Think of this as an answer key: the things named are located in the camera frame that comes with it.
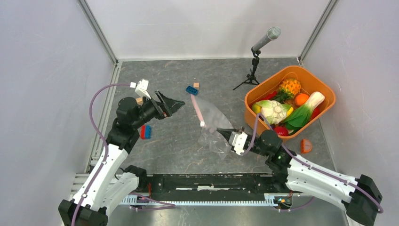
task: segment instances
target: black tripod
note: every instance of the black tripod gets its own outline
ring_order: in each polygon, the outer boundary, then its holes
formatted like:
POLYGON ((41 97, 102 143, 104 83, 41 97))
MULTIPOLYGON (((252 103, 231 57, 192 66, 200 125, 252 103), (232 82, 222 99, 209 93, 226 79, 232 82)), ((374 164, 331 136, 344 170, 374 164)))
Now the black tripod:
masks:
POLYGON ((253 69, 249 70, 251 72, 251 74, 247 74, 247 79, 245 81, 243 81, 240 85, 238 85, 236 88, 240 87, 242 84, 259 85, 259 82, 258 82, 258 80, 256 80, 256 77, 255 77, 255 71, 259 64, 259 54, 261 54, 261 51, 260 50, 254 51, 252 48, 251 48, 251 51, 252 51, 252 54, 254 55, 254 58, 252 59, 253 69))

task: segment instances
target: microphone head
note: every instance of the microphone head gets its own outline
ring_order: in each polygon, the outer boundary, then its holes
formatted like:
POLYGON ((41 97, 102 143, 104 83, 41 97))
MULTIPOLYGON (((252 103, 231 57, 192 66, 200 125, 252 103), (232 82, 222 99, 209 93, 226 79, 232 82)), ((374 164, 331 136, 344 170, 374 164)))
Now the microphone head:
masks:
POLYGON ((279 27, 272 27, 271 29, 267 30, 267 37, 271 40, 277 39, 281 34, 281 29, 279 27))

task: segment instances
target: blue lego brick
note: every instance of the blue lego brick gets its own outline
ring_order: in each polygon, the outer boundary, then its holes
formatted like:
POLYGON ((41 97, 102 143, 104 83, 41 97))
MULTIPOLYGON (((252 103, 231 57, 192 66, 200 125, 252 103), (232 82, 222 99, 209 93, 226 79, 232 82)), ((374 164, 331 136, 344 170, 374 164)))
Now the blue lego brick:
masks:
POLYGON ((142 126, 140 137, 143 140, 151 139, 151 126, 142 126))
POLYGON ((196 89, 196 88, 194 88, 194 87, 192 87, 192 86, 188 86, 187 88, 186 88, 186 91, 189 93, 189 94, 193 94, 193 95, 197 95, 198 94, 198 89, 196 89))

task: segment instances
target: orange basket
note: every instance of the orange basket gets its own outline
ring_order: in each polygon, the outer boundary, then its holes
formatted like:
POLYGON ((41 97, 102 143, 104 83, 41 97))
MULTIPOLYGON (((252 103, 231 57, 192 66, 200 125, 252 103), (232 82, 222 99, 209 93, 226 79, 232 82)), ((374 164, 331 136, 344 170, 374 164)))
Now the orange basket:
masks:
MULTIPOLYGON (((245 95, 245 122, 253 128, 255 123, 256 114, 252 111, 251 106, 253 103, 257 102, 259 99, 266 97, 268 94, 276 91, 279 88, 281 82, 285 79, 294 78, 301 83, 301 93, 306 93, 310 96, 313 92, 320 92, 324 95, 324 101, 318 106, 320 109, 320 114, 316 116, 313 120, 308 122, 304 127, 298 130, 295 134, 290 136, 279 136, 283 140, 289 140, 296 137, 304 129, 306 129, 310 124, 316 121, 321 115, 323 115, 328 109, 330 109, 335 104, 335 94, 330 87, 320 81, 316 76, 310 73, 308 70, 300 66, 288 66, 283 70, 277 72, 271 76, 266 81, 257 85, 255 88, 250 90, 247 95, 245 95)), ((256 133, 261 135, 261 133, 269 127, 261 120, 258 119, 258 126, 256 133)))

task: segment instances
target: gray marble tabletop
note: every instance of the gray marble tabletop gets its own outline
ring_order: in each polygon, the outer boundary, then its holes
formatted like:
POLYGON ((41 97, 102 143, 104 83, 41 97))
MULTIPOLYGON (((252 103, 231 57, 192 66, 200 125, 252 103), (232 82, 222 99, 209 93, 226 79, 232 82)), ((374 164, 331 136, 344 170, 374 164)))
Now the gray marble tabletop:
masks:
MULTIPOLYGON (((295 58, 261 58, 257 79, 262 82, 289 65, 298 65, 298 62, 295 58)), ((186 105, 170 118, 150 121, 151 139, 139 139, 122 167, 135 165, 147 169, 148 173, 271 172, 264 163, 265 157, 254 153, 245 156, 234 153, 220 155, 209 146, 198 143, 201 127, 190 95, 185 91, 188 85, 199 82, 198 97, 213 103, 234 127, 244 126, 244 97, 255 86, 244 84, 235 91, 232 89, 245 80, 250 68, 251 59, 123 62, 118 82, 147 79, 150 82, 150 95, 155 97, 154 91, 159 90, 167 97, 183 100, 186 105)), ((116 117, 118 102, 124 97, 138 96, 133 89, 116 88, 107 131, 116 117)), ((251 132, 248 125, 246 132, 251 132)), ((291 150, 300 153, 300 142, 304 138, 313 145, 305 158, 333 169, 319 121, 286 144, 291 150)))

